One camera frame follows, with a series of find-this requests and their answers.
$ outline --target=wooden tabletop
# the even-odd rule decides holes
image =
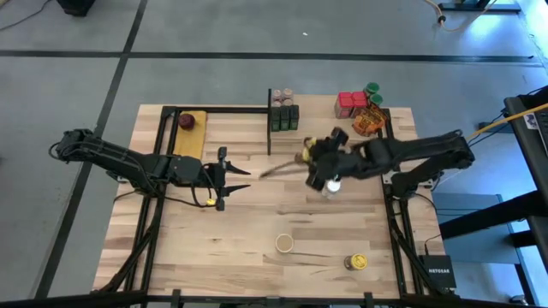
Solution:
[[[379,176],[363,181],[344,179],[332,200],[305,185],[307,174],[258,179],[261,172],[291,160],[304,137],[324,137],[339,126],[350,135],[350,142],[365,139],[352,130],[351,120],[334,118],[335,100],[335,96],[295,96],[301,110],[299,129],[272,133],[271,156],[266,155],[266,115],[208,115],[202,161],[215,161],[218,147],[228,146],[227,160],[251,175],[227,175],[227,185],[251,187],[226,198],[223,212],[166,200],[150,294],[171,295],[172,289],[179,288],[185,295],[358,299],[371,292],[377,299],[399,297]],[[152,152],[162,107],[140,106],[130,149]],[[417,138],[410,108],[390,108],[390,113],[397,139]],[[417,163],[404,163],[402,168]],[[131,190],[129,185],[120,185],[118,194]],[[432,197],[427,190],[420,189],[420,193]],[[169,186],[167,195],[191,200],[187,188]],[[198,195],[206,200],[203,190]],[[93,288],[108,282],[131,252],[141,200],[133,194],[115,203]],[[417,251],[423,252],[424,241],[439,234],[435,211],[424,199],[412,198],[409,215]],[[295,239],[289,254],[275,248],[276,237],[284,233]],[[428,242],[428,249],[431,254],[444,253],[439,237]],[[344,258],[354,253],[366,255],[366,269],[343,267]],[[412,293],[409,263],[402,255]],[[143,259],[136,286],[140,285]]]

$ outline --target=red can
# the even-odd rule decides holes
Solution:
[[[335,102],[335,117],[337,119],[349,118],[354,108],[351,92],[339,92]]]

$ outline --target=concrete floor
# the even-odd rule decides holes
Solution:
[[[0,49],[120,51],[139,2],[97,0],[86,18],[65,15],[56,2],[49,3],[40,15],[0,32]],[[527,8],[535,8],[531,2]],[[0,9],[0,27],[40,5],[10,2]],[[474,15],[447,16],[453,27]],[[543,58],[543,41],[529,37],[539,23],[528,21],[526,15],[486,15],[461,33],[445,33],[432,27],[433,9],[421,0],[151,0],[133,51]],[[0,57],[0,261],[7,264],[0,268],[0,300],[33,292],[79,167],[53,161],[47,148],[64,130],[94,128],[117,63],[115,58]],[[127,145],[139,104],[262,104],[268,87],[332,94],[371,80],[381,85],[387,106],[413,108],[419,135],[427,137],[456,128],[471,133],[475,123],[498,115],[505,97],[548,84],[548,75],[542,62],[130,59],[104,138]],[[474,167],[448,174],[439,193],[511,198],[534,188],[513,136],[494,136],[474,153]],[[503,180],[510,175],[521,184]],[[89,291],[115,193],[116,183],[94,168],[51,296]],[[463,265],[461,271],[479,275],[474,281],[493,281],[489,271],[474,266],[485,267]],[[463,297],[501,300],[501,292],[493,295],[497,288],[464,283]]]

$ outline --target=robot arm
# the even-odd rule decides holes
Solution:
[[[406,198],[420,182],[438,176],[444,169],[465,169],[474,161],[474,154],[460,131],[410,141],[372,139],[353,145],[349,151],[341,150],[347,141],[348,135],[336,127],[330,137],[316,140],[310,146],[307,179],[310,187],[320,191],[326,181],[384,175],[399,163],[427,158],[417,168],[392,176],[394,196]]]
[[[202,162],[194,157],[177,155],[141,154],[114,145],[95,137],[88,129],[75,129],[65,132],[63,139],[50,148],[56,147],[56,159],[69,162],[91,162],[106,169],[107,174],[127,179],[139,193],[150,197],[162,197],[160,184],[173,184],[178,187],[212,188],[217,194],[215,206],[224,210],[223,197],[235,190],[248,187],[241,185],[225,187],[226,172],[249,175],[230,162],[225,161],[226,147],[219,148],[218,163]]]

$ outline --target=small bowl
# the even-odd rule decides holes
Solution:
[[[281,253],[288,253],[293,250],[295,241],[289,234],[280,234],[276,237],[276,250]]]

